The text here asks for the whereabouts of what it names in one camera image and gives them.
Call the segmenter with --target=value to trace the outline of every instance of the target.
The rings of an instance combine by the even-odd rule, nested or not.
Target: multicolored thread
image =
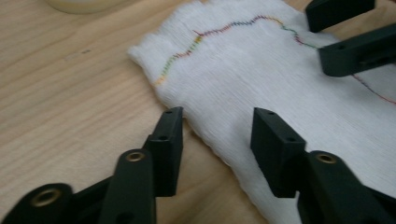
[[[357,75],[352,75],[356,80],[359,81],[359,83],[361,83],[361,85],[365,86],[367,88],[367,90],[369,90],[370,92],[372,92],[373,94],[375,94],[376,96],[378,96],[379,98],[383,99],[384,101],[387,101],[388,103],[394,104],[396,105],[395,101],[392,101],[388,98],[386,98],[385,96],[382,96],[381,94],[379,94],[378,92],[374,91],[365,81],[363,81],[363,79],[361,79],[361,77],[358,77]]]
[[[281,20],[275,18],[275,17],[270,17],[270,16],[257,16],[255,18],[253,18],[253,20],[250,21],[233,21],[229,24],[227,24],[226,26],[222,27],[221,29],[218,30],[209,30],[203,33],[198,33],[196,31],[194,31],[197,36],[195,37],[193,43],[189,46],[189,48],[186,50],[186,52],[184,53],[177,53],[175,55],[173,55],[172,57],[170,57],[168,59],[168,61],[166,62],[163,71],[160,75],[160,77],[153,83],[154,86],[159,86],[161,85],[165,80],[166,80],[166,76],[168,75],[169,69],[171,68],[172,64],[180,58],[184,58],[184,57],[188,57],[190,56],[198,47],[198,45],[202,42],[202,40],[204,39],[205,36],[209,36],[209,35],[218,35],[221,33],[226,32],[227,30],[231,29],[234,26],[249,26],[249,25],[253,25],[254,23],[256,23],[256,21],[258,20],[265,20],[265,21],[274,21],[276,22],[280,28],[282,30],[285,31],[289,31],[293,33],[293,38],[294,41],[297,42],[298,44],[302,45],[302,46],[306,46],[312,49],[318,49],[318,47],[305,43],[304,41],[302,41],[302,39],[300,38],[299,34],[297,33],[297,31],[290,29],[289,27],[287,27]],[[360,77],[358,77],[357,75],[353,75],[353,77],[358,80],[364,87],[366,87],[370,92],[372,92],[373,94],[377,95],[379,98],[396,105],[395,101],[392,101],[384,96],[382,96],[381,94],[379,94],[378,92],[374,91],[366,82],[364,82]]]

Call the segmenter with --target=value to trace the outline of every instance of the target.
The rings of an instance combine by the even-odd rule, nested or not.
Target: white cup
[[[46,0],[46,2],[62,11],[73,14],[86,14],[113,7],[123,0]]]

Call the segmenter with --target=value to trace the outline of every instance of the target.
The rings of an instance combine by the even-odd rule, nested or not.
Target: wooden surface
[[[126,50],[183,2],[126,1],[71,15],[41,0],[1,0],[0,219],[41,185],[87,188],[112,174],[123,151],[142,146],[165,108]],[[396,4],[383,0],[329,31],[346,38],[391,22]],[[266,223],[187,124],[184,146],[177,196],[157,200],[158,223]]]

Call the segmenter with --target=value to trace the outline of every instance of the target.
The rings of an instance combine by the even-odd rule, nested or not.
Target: wavy thread line
[[[221,29],[217,29],[217,30],[209,30],[206,31],[204,33],[198,33],[196,31],[194,31],[197,36],[195,37],[194,41],[192,42],[192,44],[189,46],[189,48],[183,52],[183,53],[177,53],[174,54],[173,56],[171,56],[167,61],[165,66],[163,67],[163,71],[161,72],[160,77],[153,83],[154,86],[159,86],[161,84],[163,84],[163,82],[166,80],[166,76],[168,75],[169,69],[172,67],[172,64],[180,58],[184,58],[184,57],[188,57],[190,56],[196,49],[197,46],[202,42],[202,40],[204,39],[204,37],[209,36],[209,35],[218,35],[221,33],[226,32],[227,30],[231,29],[232,27],[235,26],[248,26],[248,25],[253,25],[254,23],[256,23],[256,21],[258,20],[265,20],[265,21],[274,21],[276,22],[280,28],[282,30],[285,31],[289,31],[293,33],[293,38],[294,41],[296,41],[298,44],[309,47],[309,48],[313,48],[313,49],[317,49],[318,47],[314,46],[314,45],[310,45],[307,44],[305,42],[303,42],[299,36],[299,34],[297,33],[297,31],[290,29],[289,27],[287,27],[281,20],[275,18],[275,17],[269,17],[269,16],[257,16],[255,18],[253,18],[250,21],[233,21],[229,24],[227,24],[226,26],[222,27]]]

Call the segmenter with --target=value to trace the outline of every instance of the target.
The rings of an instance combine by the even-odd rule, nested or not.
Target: white towel
[[[338,155],[364,185],[396,197],[395,65],[327,77],[317,48],[337,40],[307,30],[304,14],[279,0],[195,1],[129,49],[270,223],[301,221],[294,199],[273,196],[249,148],[253,107],[275,111],[308,151]]]

